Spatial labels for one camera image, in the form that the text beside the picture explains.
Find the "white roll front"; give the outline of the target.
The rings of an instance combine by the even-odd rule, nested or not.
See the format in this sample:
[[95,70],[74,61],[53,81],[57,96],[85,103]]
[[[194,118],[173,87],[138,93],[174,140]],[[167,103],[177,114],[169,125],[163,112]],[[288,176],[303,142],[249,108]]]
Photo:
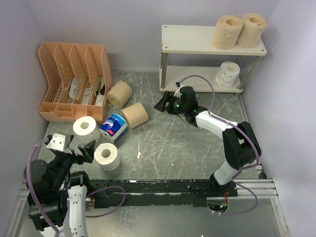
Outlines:
[[94,159],[104,171],[115,170],[121,161],[118,149],[112,143],[100,144],[94,152]]

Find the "blue paper roll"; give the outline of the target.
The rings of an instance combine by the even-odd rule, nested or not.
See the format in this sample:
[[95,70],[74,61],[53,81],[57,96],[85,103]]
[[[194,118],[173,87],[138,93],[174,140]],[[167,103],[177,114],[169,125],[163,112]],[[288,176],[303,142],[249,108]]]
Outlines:
[[111,114],[105,122],[99,126],[99,131],[109,142],[115,143],[126,131],[128,125],[123,117]]

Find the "white patterned paper roll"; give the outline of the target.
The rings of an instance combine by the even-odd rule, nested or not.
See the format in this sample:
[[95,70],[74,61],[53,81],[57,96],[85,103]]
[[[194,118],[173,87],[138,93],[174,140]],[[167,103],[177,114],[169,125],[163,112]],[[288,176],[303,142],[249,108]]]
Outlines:
[[235,83],[239,73],[240,67],[238,64],[231,61],[223,62],[216,74],[215,82],[220,87],[230,87]]

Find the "brown roll front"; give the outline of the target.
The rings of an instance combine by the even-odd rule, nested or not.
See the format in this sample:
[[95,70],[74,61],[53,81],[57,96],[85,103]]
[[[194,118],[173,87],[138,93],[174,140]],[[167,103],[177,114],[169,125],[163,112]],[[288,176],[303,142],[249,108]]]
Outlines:
[[242,16],[243,27],[237,39],[237,45],[243,48],[254,48],[268,24],[265,18],[256,13]]

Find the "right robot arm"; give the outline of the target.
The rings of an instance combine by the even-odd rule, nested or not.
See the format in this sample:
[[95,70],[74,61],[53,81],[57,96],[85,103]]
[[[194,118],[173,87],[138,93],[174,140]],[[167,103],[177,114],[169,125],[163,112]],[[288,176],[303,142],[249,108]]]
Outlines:
[[191,86],[176,92],[166,91],[154,109],[171,115],[183,115],[187,123],[205,129],[223,141],[225,161],[210,176],[209,190],[221,196],[243,170],[256,166],[262,154],[250,123],[225,120],[198,104]]

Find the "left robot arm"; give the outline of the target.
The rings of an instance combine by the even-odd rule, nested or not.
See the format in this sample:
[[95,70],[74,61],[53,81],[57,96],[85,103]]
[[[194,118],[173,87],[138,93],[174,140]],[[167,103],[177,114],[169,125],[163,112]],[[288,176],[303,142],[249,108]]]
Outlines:
[[70,148],[74,136],[54,133],[35,144],[24,170],[29,189],[28,215],[43,237],[86,237],[86,198],[92,184],[85,171],[71,173],[73,164],[92,163],[96,141]]

